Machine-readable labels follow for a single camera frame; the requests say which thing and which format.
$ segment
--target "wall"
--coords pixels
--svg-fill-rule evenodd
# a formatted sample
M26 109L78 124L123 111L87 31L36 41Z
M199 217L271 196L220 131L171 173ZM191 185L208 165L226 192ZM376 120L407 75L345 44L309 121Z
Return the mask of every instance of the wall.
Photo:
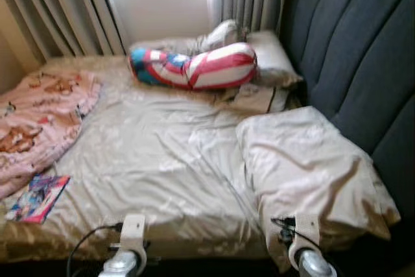
M3 65L4 58L13 58L13 60L9 60L13 63L16 59L13 56L10 56L10 50L14 52L14 55L18 56L18 63L21 69L23 69L26 73L34 71L39 68L40 63L36 59L35 55L30 48L29 41L25 36L25 33L22 31L21 27L19 26L18 21L16 20L17 12L13 12L10 6L11 0L0 0L0 35L2 36L1 47L6 47L6 51L0 51L2 57L0 58L0 66ZM7 69L0 68L0 73L3 76L3 72ZM0 90L2 90L3 84L3 77L0 79Z
M16 86L24 75L24 70L0 33L0 93Z
M112 0L127 45L209 32L208 0Z

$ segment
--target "folded cloth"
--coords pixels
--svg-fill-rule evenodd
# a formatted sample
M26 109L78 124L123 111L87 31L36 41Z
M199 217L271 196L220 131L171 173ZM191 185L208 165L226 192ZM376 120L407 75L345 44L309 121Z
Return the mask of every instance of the folded cloth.
M230 110L251 114L265 114L271 107L275 89L243 84L239 89L228 89L221 97L222 106Z
M39 72L0 96L0 199L26 185L73 144L100 87L87 72Z
M236 135L267 248L281 272L289 262L271 218L306 221L300 230L318 230L310 238L320 237L325 251L348 247L365 233L390 239L388 227L401 217L372 159L317 109L249 117ZM314 218L318 226L307 222Z
M164 38L135 42L130 46L129 50L132 52L139 48L145 48L162 50L166 53L194 56L235 42L246 42L247 33L248 30L238 25L234 19L228 19L215 27L208 35L201 35L196 38Z

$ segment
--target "black cable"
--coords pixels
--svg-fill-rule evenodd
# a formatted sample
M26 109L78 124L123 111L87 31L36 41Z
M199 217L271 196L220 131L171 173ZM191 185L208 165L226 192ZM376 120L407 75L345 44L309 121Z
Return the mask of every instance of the black cable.
M74 273L73 273L73 275L72 275L72 277L77 277L77 276L79 276L79 274L81 273L81 272L84 272L84 271L87 271L88 269L86 269L85 267L81 267L80 269L77 269Z
M103 226L98 226L97 228L94 228L93 230L91 230L88 234L86 234L75 246L75 248L72 250L72 252L70 253L67 262L66 262L66 277L71 277L71 262L72 262L72 257L73 254L78 250L79 246L92 234L94 234L97 230L116 230L117 232L120 232L121 229L123 228L123 224L122 223L117 223L114 225L103 225Z
M279 227L281 227L281 228L286 228L286 229L288 229L290 232L292 232L292 233L294 233L294 234L296 234L296 235L298 235L298 236L300 236L301 238L304 238L305 240L307 240L310 244L312 244L314 247L316 247L321 253L323 253L322 252L322 249L320 248L320 246L319 245L317 245L314 241L312 241L310 238L308 238L306 235L304 235L304 234L301 234L301 233L299 233L299 232L297 232L292 226L290 226L290 225L287 225L286 223L285 223L285 221L284 220L282 220L282 219L278 219L278 218L272 218L271 219L271 221L273 222L273 223L275 223L276 225L278 225Z

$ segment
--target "white pillow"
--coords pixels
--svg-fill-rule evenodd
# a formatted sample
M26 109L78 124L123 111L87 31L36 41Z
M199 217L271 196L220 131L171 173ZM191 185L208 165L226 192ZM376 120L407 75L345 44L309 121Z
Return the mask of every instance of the white pillow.
M283 46L272 31L251 32L247 35L246 42L257 55L259 77L256 84L287 88L303 80L296 74Z
M271 217L314 215L326 250L365 232L390 238L388 226L400 216L372 160L319 111L308 106L250 117L236 133L268 251L282 270L285 247Z

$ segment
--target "bedding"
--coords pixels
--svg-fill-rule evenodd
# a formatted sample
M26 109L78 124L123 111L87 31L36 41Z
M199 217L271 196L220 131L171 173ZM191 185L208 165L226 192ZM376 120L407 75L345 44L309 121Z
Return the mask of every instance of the bedding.
M236 125L261 113L258 108L230 108L237 102L232 90L193 92L132 80L124 57L52 60L43 70L74 68L91 71L103 87L77 142L45 172L71 180L42 225L4 224L1 261L66 258L85 233L127 213L146 215L150 257L268 257L235 136ZM282 107L279 95L274 102ZM3 201L7 208L18 195ZM97 233L77 256L107 258L108 243L118 239Z
M235 20L229 19L220 23L208 35L201 35L196 38L164 38L136 42L130 46L129 51L131 53L136 49L146 48L195 56L233 43L246 42L246 33Z
M240 88L226 90L221 99L224 108L263 114L282 112L288 104L288 95L289 92L281 88L243 84Z
M73 144L99 88L91 73L39 72L0 95L0 199L28 184Z
M289 262L281 256L286 249L273 217L316 215L325 250L347 246L365 232L390 239L388 227L400 215L372 160L318 110L250 117L236 133L268 251L281 271Z
M296 74L278 37L272 31L251 32L246 42L257 55L256 84L288 88L303 80Z
M257 67L255 52L246 43L234 43L193 58L140 48L130 53L130 65L142 82L191 90L240 86L255 76Z

